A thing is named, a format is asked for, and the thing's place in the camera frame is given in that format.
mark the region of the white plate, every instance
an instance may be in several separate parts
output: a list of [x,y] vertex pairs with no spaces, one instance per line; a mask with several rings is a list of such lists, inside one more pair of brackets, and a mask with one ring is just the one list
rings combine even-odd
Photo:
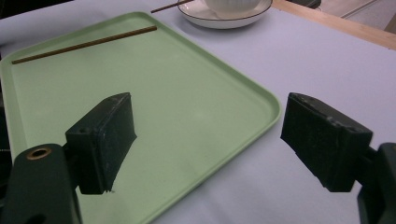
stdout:
[[214,29],[231,29],[245,26],[259,20],[264,12],[270,8],[273,0],[261,0],[260,3],[251,10],[245,17],[239,19],[219,18],[205,3],[205,0],[195,0],[183,5],[178,9],[190,22],[200,26]]

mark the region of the white table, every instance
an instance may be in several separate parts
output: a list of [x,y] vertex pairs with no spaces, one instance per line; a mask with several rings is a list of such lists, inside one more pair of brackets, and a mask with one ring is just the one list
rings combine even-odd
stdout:
[[[171,3],[76,0],[0,20],[0,52]],[[177,8],[153,16],[272,91],[283,108],[291,91],[311,95],[371,129],[373,148],[396,141],[396,51],[274,8],[234,30],[198,27]],[[360,185],[324,189],[279,138],[282,123],[154,223],[360,223]]]

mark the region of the wooden chopstick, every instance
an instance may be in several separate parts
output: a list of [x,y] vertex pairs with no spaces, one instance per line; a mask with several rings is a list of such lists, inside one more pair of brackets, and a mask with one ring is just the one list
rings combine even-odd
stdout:
[[30,57],[18,59],[18,60],[12,61],[11,63],[12,64],[26,63],[26,62],[29,62],[29,61],[32,61],[32,60],[45,58],[45,57],[49,57],[49,56],[52,56],[52,55],[65,53],[65,52],[76,50],[76,49],[84,49],[84,48],[87,48],[87,47],[90,47],[90,46],[103,44],[103,43],[106,43],[106,42],[122,39],[122,38],[129,37],[129,36],[132,36],[132,35],[141,35],[143,33],[151,32],[151,31],[155,31],[155,30],[157,30],[157,26],[150,26],[150,27],[146,27],[146,28],[143,28],[143,29],[139,29],[139,30],[134,30],[134,31],[130,31],[130,32],[127,32],[127,33],[123,33],[123,34],[120,34],[120,35],[112,35],[112,36],[109,36],[109,37],[93,40],[93,41],[90,41],[90,42],[86,42],[86,43],[83,43],[83,44],[78,44],[78,45],[67,47],[67,48],[64,48],[64,49],[56,49],[54,51],[50,51],[50,52],[46,52],[46,53],[37,54],[37,55],[34,55],[34,56],[30,56]]
[[180,2],[178,2],[178,3],[174,3],[174,4],[169,5],[169,6],[166,6],[166,7],[160,7],[160,8],[154,9],[154,10],[151,11],[151,13],[155,13],[155,12],[158,12],[158,11],[162,11],[162,10],[168,9],[168,8],[170,8],[170,7],[177,7],[178,5],[183,5],[183,4],[185,4],[185,3],[189,3],[189,2],[192,2],[192,1],[194,1],[194,0],[184,0],[184,1],[180,1]]

